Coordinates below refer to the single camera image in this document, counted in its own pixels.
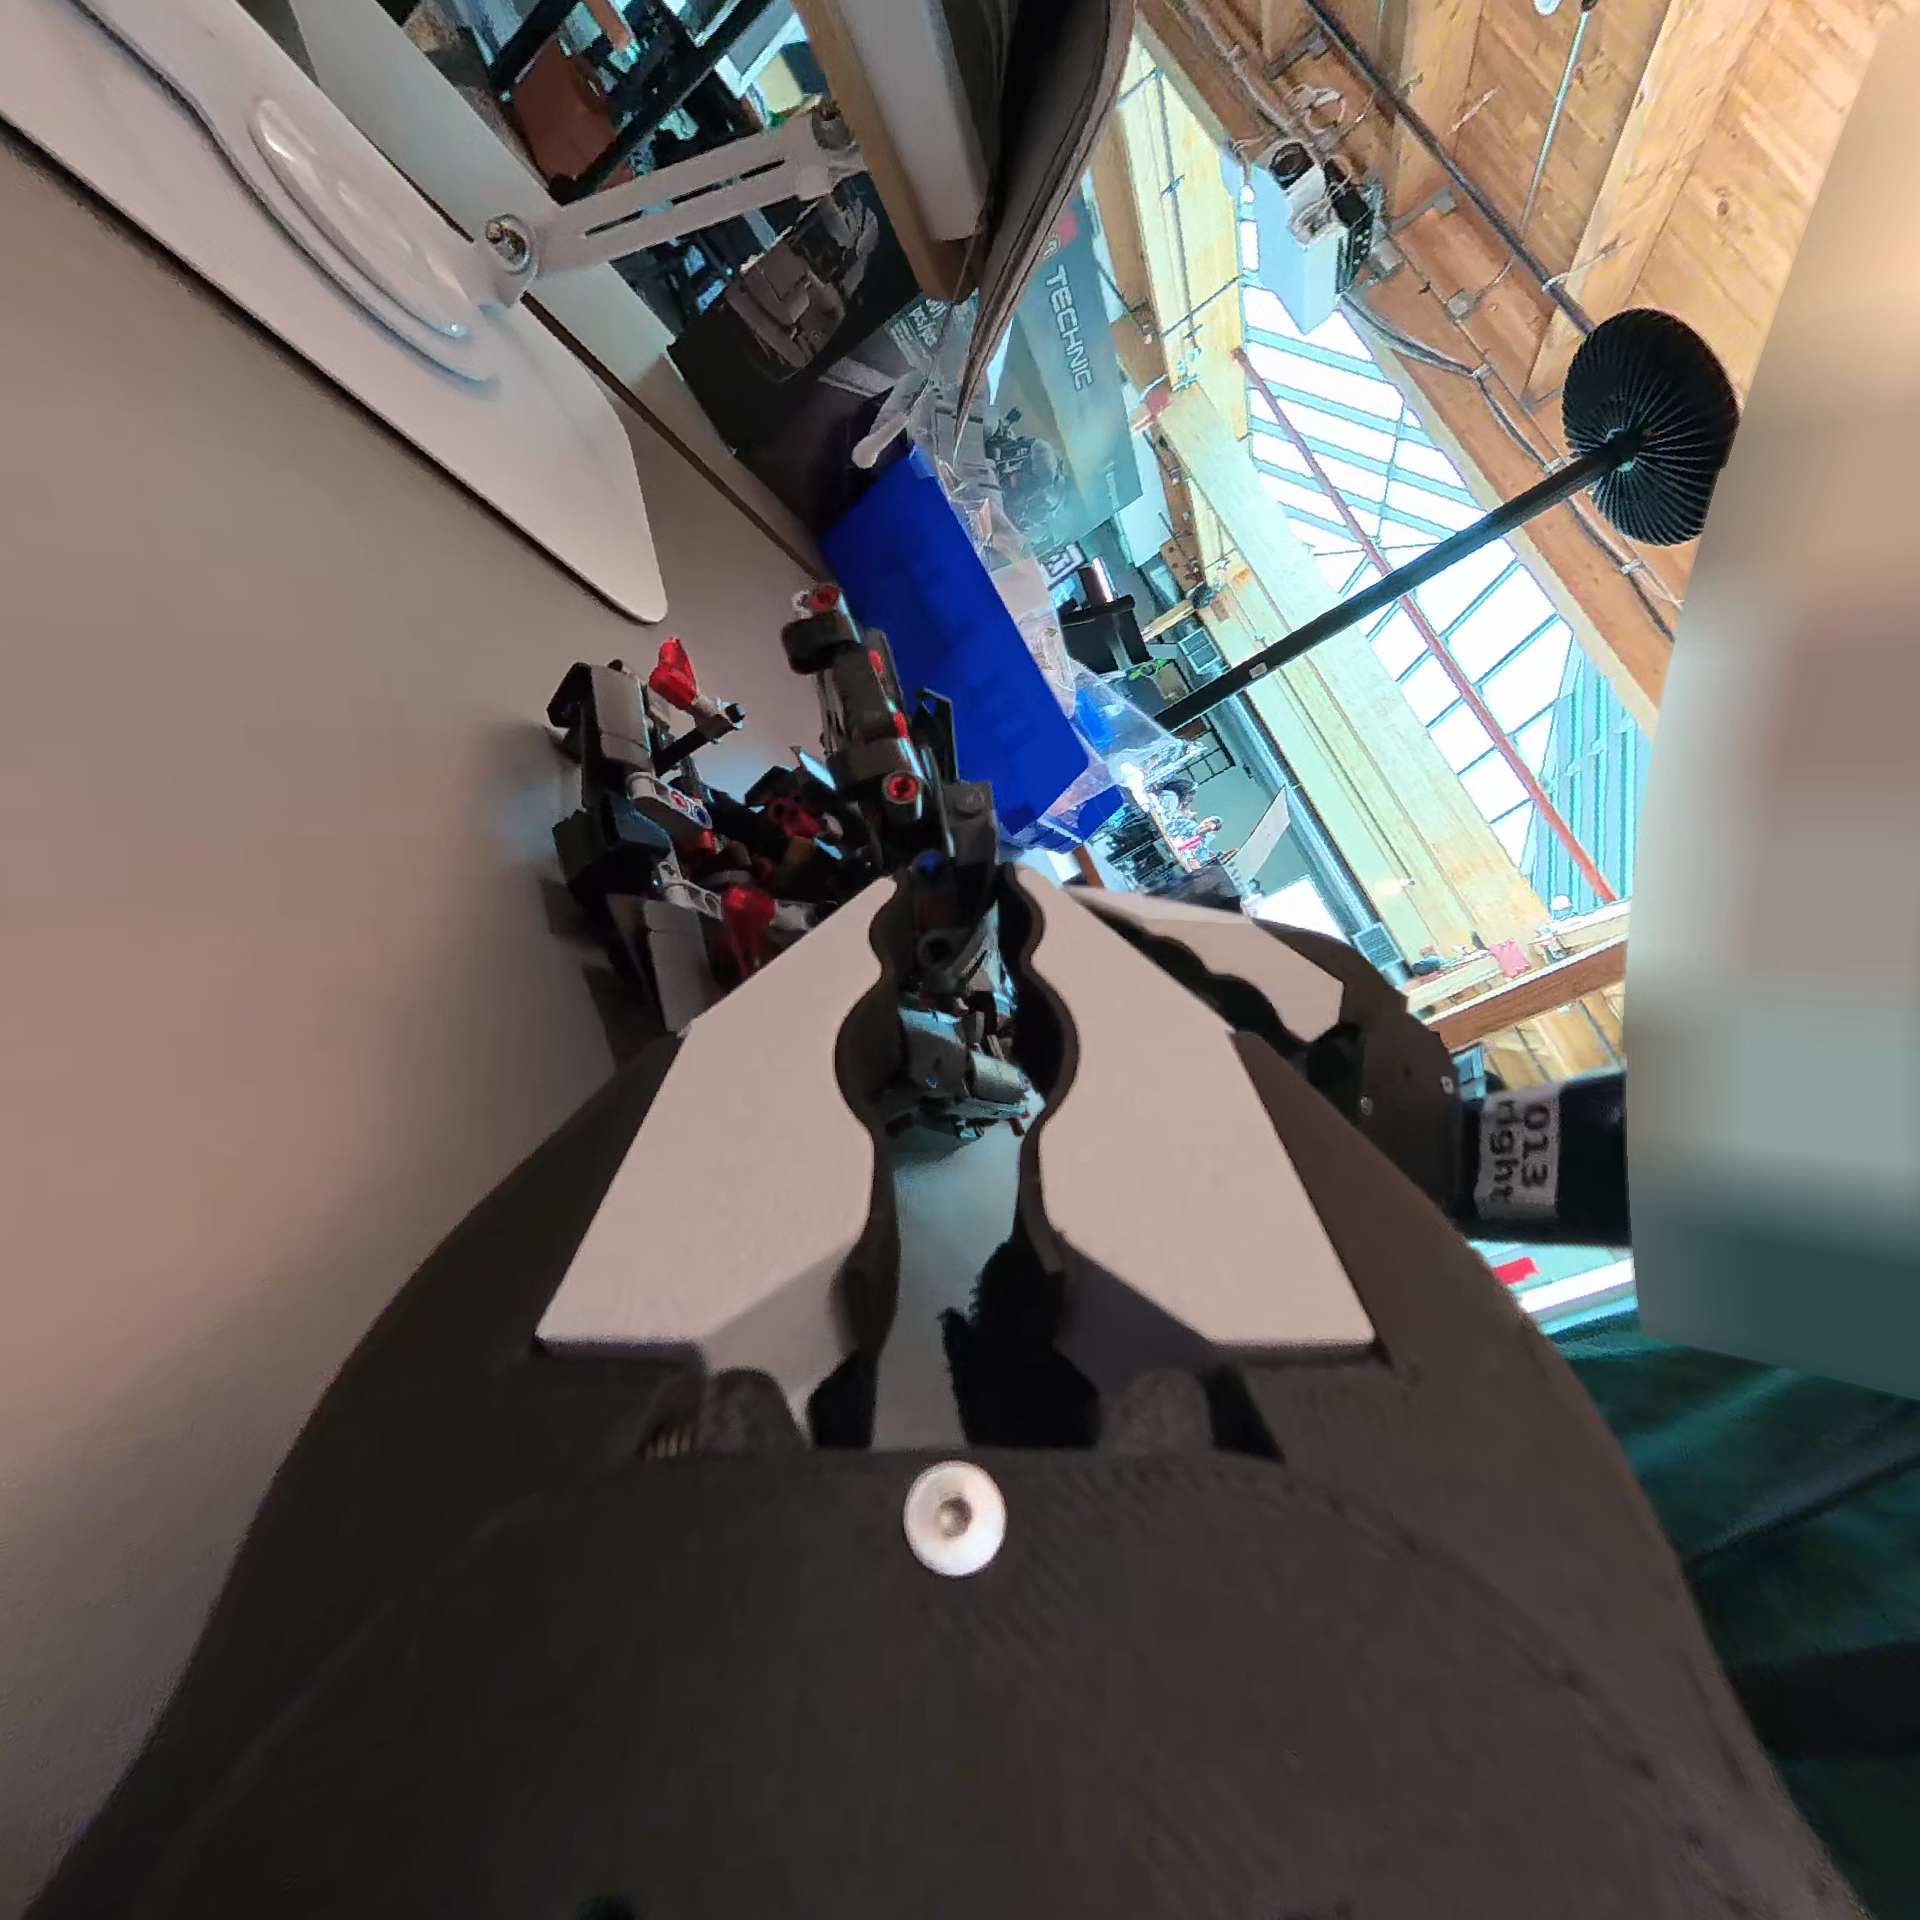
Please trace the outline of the grey ceiling unit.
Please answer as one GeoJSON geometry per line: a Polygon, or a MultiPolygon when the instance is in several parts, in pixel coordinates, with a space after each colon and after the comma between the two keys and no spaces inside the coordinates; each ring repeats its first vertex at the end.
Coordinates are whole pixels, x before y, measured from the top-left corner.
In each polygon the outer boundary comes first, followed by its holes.
{"type": "Polygon", "coordinates": [[[1378,250],[1380,180],[1283,138],[1252,162],[1245,185],[1259,285],[1299,334],[1312,334],[1341,307],[1378,250]]]}

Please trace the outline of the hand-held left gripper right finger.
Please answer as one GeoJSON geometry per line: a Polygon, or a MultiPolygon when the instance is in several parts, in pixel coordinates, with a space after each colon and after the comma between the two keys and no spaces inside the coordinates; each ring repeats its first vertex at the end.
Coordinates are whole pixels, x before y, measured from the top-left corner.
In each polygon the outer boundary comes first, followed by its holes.
{"type": "Polygon", "coordinates": [[[1091,905],[1031,870],[1014,885],[1070,1056],[1034,1141],[1065,1356],[1085,1375],[1142,1375],[1362,1353],[1374,1322],[1235,1031],[1091,905]]]}

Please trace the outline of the clear plastic parts bags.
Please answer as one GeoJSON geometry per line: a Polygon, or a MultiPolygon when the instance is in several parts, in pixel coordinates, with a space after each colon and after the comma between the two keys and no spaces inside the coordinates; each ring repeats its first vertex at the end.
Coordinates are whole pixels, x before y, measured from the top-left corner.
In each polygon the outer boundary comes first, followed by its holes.
{"type": "Polygon", "coordinates": [[[928,468],[1037,683],[1085,751],[1127,765],[1182,764],[1190,749],[1163,725],[1160,657],[1139,639],[1132,601],[1082,556],[1083,491],[1049,402],[986,395],[960,406],[956,380],[925,365],[894,382],[856,462],[875,468],[894,444],[928,468]]]}

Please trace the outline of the grey lego car model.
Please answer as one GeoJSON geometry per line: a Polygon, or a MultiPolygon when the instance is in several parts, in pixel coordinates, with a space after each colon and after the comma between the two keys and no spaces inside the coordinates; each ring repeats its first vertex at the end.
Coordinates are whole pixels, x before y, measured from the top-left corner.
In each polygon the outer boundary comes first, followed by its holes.
{"type": "Polygon", "coordinates": [[[707,692],[677,638],[645,669],[574,662],[544,707],[579,796],[552,830],[567,897],[653,1031],[680,1033],[859,892],[900,880],[897,1065],[879,1102],[894,1138],[956,1144],[1005,1123],[1034,1085],[999,950],[991,787],[957,771],[951,707],[906,692],[886,636],[825,584],[780,630],[811,686],[816,746],[733,796],[697,751],[746,722],[707,692]]]}

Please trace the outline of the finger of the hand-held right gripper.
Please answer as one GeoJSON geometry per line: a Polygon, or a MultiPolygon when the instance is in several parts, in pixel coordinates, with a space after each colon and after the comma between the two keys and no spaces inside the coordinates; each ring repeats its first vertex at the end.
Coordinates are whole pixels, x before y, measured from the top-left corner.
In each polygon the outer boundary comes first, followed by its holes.
{"type": "Polygon", "coordinates": [[[1336,973],[1237,909],[1083,883],[1067,885],[1065,899],[1124,948],[1112,961],[1116,1006],[1144,1036],[1313,1044],[1339,1024],[1336,973]]]}

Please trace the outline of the black pleated floor lamp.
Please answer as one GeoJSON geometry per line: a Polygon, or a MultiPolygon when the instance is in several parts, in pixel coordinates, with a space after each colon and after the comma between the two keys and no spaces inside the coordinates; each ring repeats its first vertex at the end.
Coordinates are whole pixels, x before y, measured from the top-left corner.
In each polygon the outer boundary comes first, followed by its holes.
{"type": "Polygon", "coordinates": [[[1163,729],[1198,722],[1580,493],[1629,542],[1677,547],[1699,537],[1737,433],[1739,402],[1720,358],[1691,325],[1644,305],[1598,322],[1571,353],[1560,400],[1568,454],[1555,468],[1416,559],[1198,683],[1160,711],[1163,729]]]}

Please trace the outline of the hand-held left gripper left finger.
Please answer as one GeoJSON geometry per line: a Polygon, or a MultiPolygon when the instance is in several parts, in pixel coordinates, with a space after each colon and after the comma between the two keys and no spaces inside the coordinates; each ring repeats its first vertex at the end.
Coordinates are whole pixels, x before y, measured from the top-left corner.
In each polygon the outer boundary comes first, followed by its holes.
{"type": "Polygon", "coordinates": [[[791,1405],[854,1349],[842,1272],[874,1211],[875,1151],[838,1044],[884,980],[870,881],[680,1036],[536,1324],[575,1360],[759,1372],[791,1405]]]}

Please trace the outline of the white book stand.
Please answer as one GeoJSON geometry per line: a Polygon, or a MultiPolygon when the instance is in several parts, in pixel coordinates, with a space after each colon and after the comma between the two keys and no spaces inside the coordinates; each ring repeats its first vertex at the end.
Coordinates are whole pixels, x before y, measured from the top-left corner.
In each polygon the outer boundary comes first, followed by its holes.
{"type": "Polygon", "coordinates": [[[380,3],[289,13],[299,57],[241,3],[7,2],[3,125],[611,609],[668,612],[629,418],[827,573],[611,259],[690,231],[668,213],[827,185],[851,138],[781,127],[557,204],[380,3]]]}

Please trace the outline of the black toy set box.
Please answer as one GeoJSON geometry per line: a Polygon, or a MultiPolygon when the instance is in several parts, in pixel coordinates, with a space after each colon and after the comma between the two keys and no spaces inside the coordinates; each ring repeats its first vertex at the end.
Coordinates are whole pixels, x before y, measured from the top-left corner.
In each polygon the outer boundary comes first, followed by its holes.
{"type": "Polygon", "coordinates": [[[997,331],[925,297],[866,180],[803,215],[686,323],[669,360],[729,452],[818,543],[919,452],[994,493],[1037,553],[1142,493],[1098,215],[1067,195],[997,331]]]}

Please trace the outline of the blue plastic bin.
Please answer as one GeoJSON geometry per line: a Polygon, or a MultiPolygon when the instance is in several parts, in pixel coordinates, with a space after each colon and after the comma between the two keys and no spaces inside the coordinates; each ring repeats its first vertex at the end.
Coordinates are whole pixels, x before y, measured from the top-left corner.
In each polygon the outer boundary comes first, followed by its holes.
{"type": "Polygon", "coordinates": [[[886,638],[904,694],[945,703],[956,771],[989,787],[1014,847],[1065,856],[1118,812],[1116,785],[919,449],[878,472],[821,553],[859,626],[886,638]]]}

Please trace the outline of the lego instruction booklet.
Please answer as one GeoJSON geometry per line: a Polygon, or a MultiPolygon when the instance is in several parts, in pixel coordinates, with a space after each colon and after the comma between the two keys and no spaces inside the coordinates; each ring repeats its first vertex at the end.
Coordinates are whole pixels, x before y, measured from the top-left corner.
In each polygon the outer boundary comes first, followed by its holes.
{"type": "Polygon", "coordinates": [[[957,380],[969,412],[1045,242],[1112,115],[1136,2],[941,2],[982,206],[962,240],[960,291],[973,300],[957,380]]]}

